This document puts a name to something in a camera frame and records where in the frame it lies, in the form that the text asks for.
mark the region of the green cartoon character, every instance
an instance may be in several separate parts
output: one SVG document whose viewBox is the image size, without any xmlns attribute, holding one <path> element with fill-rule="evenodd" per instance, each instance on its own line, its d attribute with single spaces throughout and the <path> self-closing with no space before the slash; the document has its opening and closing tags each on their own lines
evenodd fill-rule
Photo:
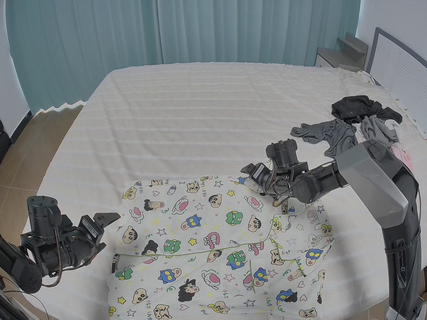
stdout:
<svg viewBox="0 0 427 320">
<path fill-rule="evenodd" d="M 228 263 L 226 265 L 230 266 L 232 270 L 235 270 L 244 267 L 246 256 L 242 250 L 235 251 L 227 256 L 227 260 Z"/>
<path fill-rule="evenodd" d="M 230 211 L 227 213 L 226 222 L 232 226 L 239 225 L 242 222 L 243 213 L 238 211 Z"/>
<path fill-rule="evenodd" d="M 181 242 L 177 239 L 167 239 L 163 244 L 163 250 L 165 253 L 176 253 L 180 248 Z"/>
<path fill-rule="evenodd" d="M 133 271 L 131 268 L 133 268 L 133 267 L 134 267 L 134 265 L 130 264 L 128 267 L 123 268 L 122 271 L 116 272 L 116 277 L 119 280 L 129 280 L 132 277 L 131 274 L 133 273 Z"/>
</svg>

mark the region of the teal curtain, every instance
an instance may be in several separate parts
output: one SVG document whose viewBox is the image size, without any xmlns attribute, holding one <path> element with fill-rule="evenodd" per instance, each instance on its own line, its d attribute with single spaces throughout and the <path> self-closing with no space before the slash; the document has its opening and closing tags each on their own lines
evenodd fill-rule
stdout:
<svg viewBox="0 0 427 320">
<path fill-rule="evenodd" d="M 314 65 L 355 35 L 360 0 L 6 0 L 32 112 L 86 101 L 110 71 L 237 61 Z"/>
</svg>

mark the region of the white bed sheet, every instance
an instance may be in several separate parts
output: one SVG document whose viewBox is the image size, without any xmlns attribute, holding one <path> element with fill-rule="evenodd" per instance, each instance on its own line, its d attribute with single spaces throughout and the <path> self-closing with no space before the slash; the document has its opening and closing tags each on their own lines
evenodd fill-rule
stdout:
<svg viewBox="0 0 427 320">
<path fill-rule="evenodd" d="M 351 95 L 368 95 L 403 115 L 403 147 L 412 157 L 423 193 L 427 143 L 389 93 L 366 83 L 360 72 L 190 63 L 108 74 L 61 143 L 39 194 L 57 198 L 62 213 L 78 223 L 84 214 L 118 210 L 126 180 L 238 174 L 248 163 L 264 162 L 265 147 L 290 137 L 293 126 L 331 120 L 330 105 Z M 310 167 L 329 160 L 323 156 L 326 142 L 296 141 L 298 158 Z M 351 188 L 323 199 L 336 235 L 324 262 L 330 272 L 324 318 L 345 319 L 387 297 L 384 244 L 380 226 Z M 426 229 L 426 212 L 421 222 Z M 59 286 L 36 294 L 51 314 L 61 320 L 108 319 L 105 280 L 111 271 L 115 229 L 106 229 L 107 248 L 91 265 L 63 274 Z M 421 240 L 427 240 L 426 232 Z M 425 252 L 422 263 L 427 265 Z"/>
</svg>

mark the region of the headboard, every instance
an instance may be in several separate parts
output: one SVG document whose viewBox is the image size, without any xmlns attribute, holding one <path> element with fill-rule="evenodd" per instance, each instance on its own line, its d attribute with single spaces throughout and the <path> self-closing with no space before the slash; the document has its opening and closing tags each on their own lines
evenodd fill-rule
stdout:
<svg viewBox="0 0 427 320">
<path fill-rule="evenodd" d="M 427 140 L 427 61 L 377 27 L 366 71 L 391 93 Z"/>
</svg>

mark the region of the white wall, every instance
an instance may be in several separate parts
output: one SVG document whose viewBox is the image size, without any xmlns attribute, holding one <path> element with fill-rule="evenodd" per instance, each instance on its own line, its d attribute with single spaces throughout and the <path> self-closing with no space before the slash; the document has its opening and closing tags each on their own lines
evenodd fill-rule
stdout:
<svg viewBox="0 0 427 320">
<path fill-rule="evenodd" d="M 376 27 L 427 60 L 427 0 L 362 0 L 356 37 L 369 45 L 369 54 Z"/>
<path fill-rule="evenodd" d="M 0 0 L 0 120 L 10 137 L 29 108 L 9 53 L 5 11 L 6 0 Z"/>
</svg>

